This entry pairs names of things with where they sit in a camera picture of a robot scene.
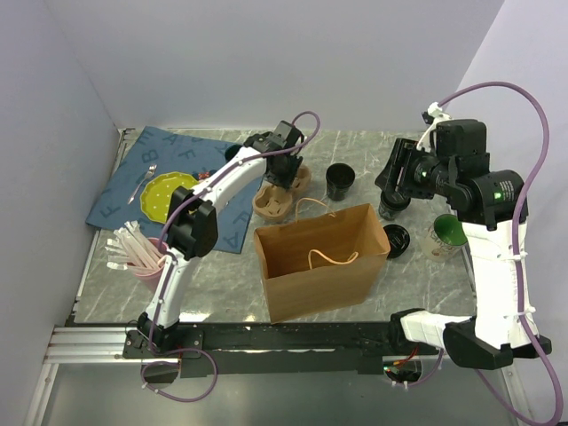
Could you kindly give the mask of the brown pulp cup carrier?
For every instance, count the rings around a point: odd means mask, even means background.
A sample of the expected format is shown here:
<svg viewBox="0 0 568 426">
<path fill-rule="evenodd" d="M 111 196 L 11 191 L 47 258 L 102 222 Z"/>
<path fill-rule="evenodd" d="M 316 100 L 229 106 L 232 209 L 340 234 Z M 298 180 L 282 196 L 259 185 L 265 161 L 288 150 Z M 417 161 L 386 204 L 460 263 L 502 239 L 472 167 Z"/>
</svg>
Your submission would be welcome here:
<svg viewBox="0 0 568 426">
<path fill-rule="evenodd" d="M 311 181 L 311 170 L 302 165 L 289 189 L 274 184 L 263 185 L 253 198 L 253 211 L 265 221 L 282 221 L 290 213 L 294 201 L 307 190 Z"/>
</svg>

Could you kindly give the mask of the brown paper bag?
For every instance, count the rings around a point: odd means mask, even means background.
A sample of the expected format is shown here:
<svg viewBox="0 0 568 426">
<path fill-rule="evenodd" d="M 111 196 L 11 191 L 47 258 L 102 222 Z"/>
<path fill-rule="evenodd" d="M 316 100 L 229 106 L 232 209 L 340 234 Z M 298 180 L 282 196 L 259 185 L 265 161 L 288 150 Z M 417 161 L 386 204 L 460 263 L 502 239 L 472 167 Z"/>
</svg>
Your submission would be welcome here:
<svg viewBox="0 0 568 426">
<path fill-rule="evenodd" d="M 391 252 L 372 205 L 254 231 L 272 324 L 363 303 Z"/>
</svg>

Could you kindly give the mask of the black cup stack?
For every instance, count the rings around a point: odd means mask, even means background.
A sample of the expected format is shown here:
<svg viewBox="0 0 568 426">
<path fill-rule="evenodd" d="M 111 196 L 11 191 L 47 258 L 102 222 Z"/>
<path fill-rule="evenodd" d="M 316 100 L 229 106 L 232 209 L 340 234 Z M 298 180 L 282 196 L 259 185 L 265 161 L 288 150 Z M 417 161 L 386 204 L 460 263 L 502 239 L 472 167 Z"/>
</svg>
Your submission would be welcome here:
<svg viewBox="0 0 568 426">
<path fill-rule="evenodd" d="M 355 180 L 354 169 L 346 163 L 331 164 L 326 170 L 327 197 L 342 201 Z"/>
</svg>

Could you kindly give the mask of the black takeout coffee cup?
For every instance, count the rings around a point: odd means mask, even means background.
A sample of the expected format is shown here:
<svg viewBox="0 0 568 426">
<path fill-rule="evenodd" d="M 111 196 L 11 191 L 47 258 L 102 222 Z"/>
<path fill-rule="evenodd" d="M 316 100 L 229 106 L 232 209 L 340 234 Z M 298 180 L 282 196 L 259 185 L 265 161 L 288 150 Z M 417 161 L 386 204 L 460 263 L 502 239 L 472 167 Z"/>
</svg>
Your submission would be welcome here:
<svg viewBox="0 0 568 426">
<path fill-rule="evenodd" d="M 378 214 L 387 221 L 393 221 L 397 216 L 407 209 L 411 199 L 396 192 L 381 192 Z"/>
</svg>

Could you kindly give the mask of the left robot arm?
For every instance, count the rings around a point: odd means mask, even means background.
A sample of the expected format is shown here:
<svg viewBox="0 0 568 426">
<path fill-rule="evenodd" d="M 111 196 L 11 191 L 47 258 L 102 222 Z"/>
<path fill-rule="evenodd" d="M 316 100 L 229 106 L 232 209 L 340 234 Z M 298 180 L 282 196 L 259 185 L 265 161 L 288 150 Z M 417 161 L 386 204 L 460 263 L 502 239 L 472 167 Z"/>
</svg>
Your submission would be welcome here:
<svg viewBox="0 0 568 426">
<path fill-rule="evenodd" d="M 137 331 L 154 356 L 164 357 L 177 349 L 183 280 L 217 244 L 217 214 L 257 178 L 289 189 L 303 161 L 299 152 L 318 132 L 306 137 L 292 122 L 282 121 L 273 131 L 249 137 L 211 177 L 190 190 L 174 191 L 159 239 L 167 244 L 164 269 L 137 322 Z"/>
</svg>

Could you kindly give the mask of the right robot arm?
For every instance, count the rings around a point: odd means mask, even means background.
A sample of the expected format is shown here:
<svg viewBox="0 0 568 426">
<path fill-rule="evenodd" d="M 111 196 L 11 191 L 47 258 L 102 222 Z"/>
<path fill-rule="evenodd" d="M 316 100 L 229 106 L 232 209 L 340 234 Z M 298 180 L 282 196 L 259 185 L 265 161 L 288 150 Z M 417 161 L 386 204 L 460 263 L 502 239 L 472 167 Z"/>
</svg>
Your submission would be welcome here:
<svg viewBox="0 0 568 426">
<path fill-rule="evenodd" d="M 525 273 L 528 205 L 524 180 L 492 171 L 486 126 L 474 119 L 433 123 L 423 138 L 397 138 L 375 183 L 386 194 L 430 200 L 439 195 L 456 213 L 475 280 L 473 316 L 411 309 L 390 317 L 388 342 L 397 353 L 418 343 L 444 350 L 459 367 L 495 370 L 514 359 L 549 355 L 552 343 L 534 324 Z"/>
</svg>

